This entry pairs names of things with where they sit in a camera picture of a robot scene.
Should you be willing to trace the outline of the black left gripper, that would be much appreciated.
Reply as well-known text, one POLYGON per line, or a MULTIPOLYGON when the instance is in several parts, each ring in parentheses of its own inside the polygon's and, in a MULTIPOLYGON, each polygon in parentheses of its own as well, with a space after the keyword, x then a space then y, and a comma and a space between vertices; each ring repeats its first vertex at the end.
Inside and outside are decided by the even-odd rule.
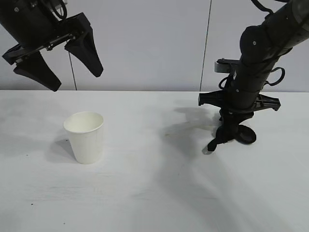
POLYGON ((24 58, 16 64, 15 74, 58 91, 61 81, 40 50, 52 50, 62 43, 95 77, 103 73, 89 20, 84 13, 68 17, 62 0, 2 0, 0 23, 18 42, 3 58, 10 64, 24 58))

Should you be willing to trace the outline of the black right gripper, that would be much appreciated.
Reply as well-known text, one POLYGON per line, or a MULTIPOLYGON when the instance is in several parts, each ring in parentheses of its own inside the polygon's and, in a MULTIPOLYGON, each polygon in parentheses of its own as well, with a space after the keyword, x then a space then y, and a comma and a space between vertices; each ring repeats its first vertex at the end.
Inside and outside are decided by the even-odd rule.
MULTIPOLYGON (((215 62, 216 73, 227 73, 228 76, 219 83, 220 90, 200 93, 198 105, 210 104, 236 114, 246 114, 264 109, 279 110, 281 107, 278 98, 262 95, 260 92, 267 83, 267 78, 278 60, 270 63, 266 61, 245 65, 241 60, 219 59, 215 62)), ((242 115, 232 115, 230 126, 223 111, 219 111, 221 126, 219 127, 220 142, 229 141, 231 135, 238 142, 242 142, 242 115)))

